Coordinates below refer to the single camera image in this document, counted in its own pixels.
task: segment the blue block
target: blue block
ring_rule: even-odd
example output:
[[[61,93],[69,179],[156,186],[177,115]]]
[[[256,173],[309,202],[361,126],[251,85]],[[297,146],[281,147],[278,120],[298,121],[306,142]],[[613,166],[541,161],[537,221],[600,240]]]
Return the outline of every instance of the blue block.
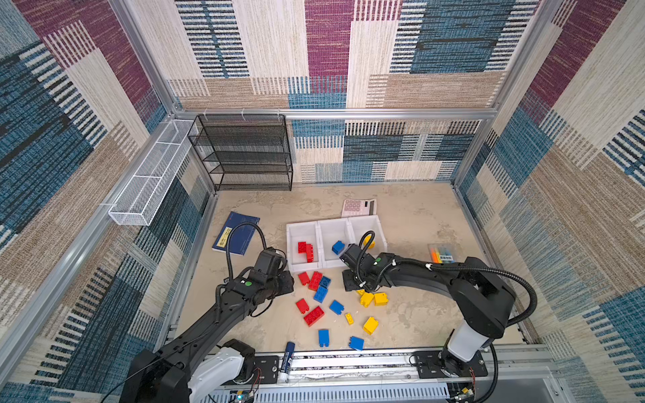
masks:
[[[322,276],[321,281],[320,281],[320,287],[324,288],[329,288],[329,284],[332,283],[332,280],[329,279],[328,277]]]
[[[327,296],[327,289],[325,287],[318,287],[318,291],[316,291],[316,295],[313,296],[313,299],[322,304],[326,296]]]
[[[350,337],[350,347],[354,350],[362,351],[363,346],[365,345],[365,340],[359,337]]]
[[[333,300],[332,304],[329,305],[329,309],[331,309],[336,315],[340,315],[345,307],[340,302]]]
[[[332,252],[334,252],[337,255],[340,255],[344,247],[345,247],[345,244],[342,243],[341,241],[338,241],[332,246]]]
[[[329,347],[329,330],[318,331],[318,344],[320,347]]]

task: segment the mesh shelf tier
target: mesh shelf tier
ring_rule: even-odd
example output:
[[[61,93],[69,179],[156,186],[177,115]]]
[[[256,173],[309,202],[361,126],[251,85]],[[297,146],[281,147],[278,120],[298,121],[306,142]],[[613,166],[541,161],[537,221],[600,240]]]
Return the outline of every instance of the mesh shelf tier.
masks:
[[[192,121],[173,120],[166,126],[110,208],[114,222],[141,226],[152,223],[190,150],[189,133],[197,134]]]
[[[291,190],[282,115],[199,115],[188,135],[216,190]]]

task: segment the marbled surface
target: marbled surface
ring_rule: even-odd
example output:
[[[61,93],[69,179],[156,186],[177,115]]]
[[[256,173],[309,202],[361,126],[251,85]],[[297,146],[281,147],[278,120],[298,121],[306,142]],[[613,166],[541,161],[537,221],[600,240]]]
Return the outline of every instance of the marbled surface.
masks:
[[[389,252],[429,260],[429,244],[448,243],[454,245],[453,254],[458,260],[462,261],[466,256],[482,257],[449,184],[312,186],[294,188],[292,192],[221,192],[181,313],[179,331],[184,331],[211,307],[215,302],[216,285],[227,276],[226,255],[213,251],[212,244],[229,211],[260,217],[259,226],[267,245],[286,250],[286,224],[338,218],[343,200],[372,198],[377,199],[377,213]],[[252,266],[260,250],[259,237],[254,236],[245,256],[232,256],[234,272],[237,274],[244,267]],[[276,298],[273,306],[259,318],[244,319],[223,338],[223,342],[237,338],[257,351],[283,351],[286,342],[291,340],[298,350],[319,349],[317,330],[329,329],[330,349],[348,348],[350,336],[363,338],[365,348],[440,346],[462,319],[451,299],[412,288],[383,288],[390,300],[387,306],[372,304],[364,308],[359,304],[356,292],[345,292],[342,270],[323,270],[332,283],[321,304],[325,316],[311,328],[302,319],[304,315],[295,303],[305,298],[311,309],[319,304],[313,300],[314,292],[300,285],[296,278],[292,294]],[[344,313],[352,314],[353,325],[347,324],[344,315],[338,316],[328,309],[334,299],[345,306]],[[372,336],[362,330],[370,316],[379,321]],[[500,343],[521,342],[521,333],[516,329],[509,329]]]

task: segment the black mounting plate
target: black mounting plate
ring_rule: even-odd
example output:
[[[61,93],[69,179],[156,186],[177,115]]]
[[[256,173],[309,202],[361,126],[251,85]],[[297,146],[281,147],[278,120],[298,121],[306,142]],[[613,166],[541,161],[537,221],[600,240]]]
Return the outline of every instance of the black mounting plate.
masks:
[[[255,357],[255,366],[260,368],[262,371],[262,376],[260,378],[260,384],[276,384],[278,383],[278,371],[280,367],[278,366],[279,357],[277,355],[262,355],[260,357]],[[252,385],[255,382],[257,372],[253,374],[251,380],[246,382],[244,385]],[[224,385],[237,385],[232,380],[224,382]]]
[[[441,371],[441,365],[439,364],[440,353],[441,350],[423,350],[414,352],[413,363],[417,367],[419,378],[449,378],[449,376]],[[475,353],[473,359],[464,364],[464,370],[459,374],[459,376],[470,378],[470,371],[468,368],[472,368],[476,377],[487,377],[488,370],[486,369],[486,365],[479,364],[480,361],[484,362],[481,353],[478,351]]]

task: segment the yellow label on book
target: yellow label on book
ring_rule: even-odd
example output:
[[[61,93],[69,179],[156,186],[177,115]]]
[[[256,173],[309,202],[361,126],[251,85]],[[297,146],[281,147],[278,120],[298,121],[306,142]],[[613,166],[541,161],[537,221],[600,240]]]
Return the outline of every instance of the yellow label on book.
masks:
[[[233,228],[231,228],[231,227],[226,227],[224,229],[224,232],[222,232],[222,236],[219,237],[219,241],[217,241],[217,246],[219,246],[220,248],[223,248],[223,247],[226,246],[226,241],[228,240],[228,235],[231,234],[232,229]]]

